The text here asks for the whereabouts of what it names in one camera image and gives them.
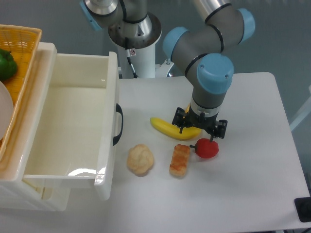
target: gray wall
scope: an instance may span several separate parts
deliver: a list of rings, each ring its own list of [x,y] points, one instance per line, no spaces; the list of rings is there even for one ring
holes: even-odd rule
[[[59,53],[108,55],[116,51],[107,31],[94,32],[79,7],[80,0],[0,0],[0,23],[37,27],[42,42],[52,42]],[[310,96],[311,1],[233,0],[247,8],[256,20],[254,36],[225,52],[236,73],[267,71],[275,75],[289,121]],[[166,57],[163,38],[172,28],[191,31],[203,27],[191,0],[149,0],[149,11],[162,23],[156,46],[156,62]],[[293,132],[305,172],[311,171],[311,115]]]

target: drawer handle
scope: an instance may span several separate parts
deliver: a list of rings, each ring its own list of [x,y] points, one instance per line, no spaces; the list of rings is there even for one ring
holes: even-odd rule
[[[114,137],[113,137],[113,142],[112,142],[112,145],[113,145],[113,146],[114,146],[115,144],[118,143],[118,141],[119,141],[120,138],[121,138],[122,131],[123,131],[123,112],[122,112],[121,106],[118,105],[118,104],[117,104],[117,106],[116,106],[116,112],[121,114],[122,123],[121,123],[121,130],[120,130],[120,133],[119,133],[117,136],[114,136]]]

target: blue joint cap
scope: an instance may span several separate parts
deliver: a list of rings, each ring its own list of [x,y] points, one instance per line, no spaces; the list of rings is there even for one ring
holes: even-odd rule
[[[234,67],[231,60],[219,53],[204,56],[197,67],[197,79],[209,93],[225,93],[231,83]]]
[[[163,41],[163,50],[166,56],[172,59],[173,50],[177,44],[179,38],[188,30],[184,27],[177,27],[171,30]]]
[[[248,10],[244,8],[239,9],[238,11],[241,12],[243,16],[243,20],[244,20],[244,34],[241,40],[241,42],[243,42],[254,34],[256,26],[255,26],[255,20],[254,20],[252,13],[250,13]]]
[[[87,10],[83,1],[80,2],[80,6],[81,6],[81,9],[82,9],[84,15],[88,19],[88,22],[90,23],[91,27],[93,28],[93,30],[100,31],[102,29],[101,26],[98,25],[98,23],[95,21],[95,19],[92,17],[92,15],[89,13],[89,11]]]

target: white plate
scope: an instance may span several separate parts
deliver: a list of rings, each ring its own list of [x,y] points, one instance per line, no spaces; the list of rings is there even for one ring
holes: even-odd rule
[[[10,125],[13,110],[11,95],[4,84],[0,82],[0,140]]]

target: green bell pepper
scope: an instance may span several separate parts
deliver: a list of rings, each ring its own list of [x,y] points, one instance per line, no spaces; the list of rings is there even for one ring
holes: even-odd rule
[[[0,49],[0,81],[11,78],[17,72],[17,64],[10,51]]]

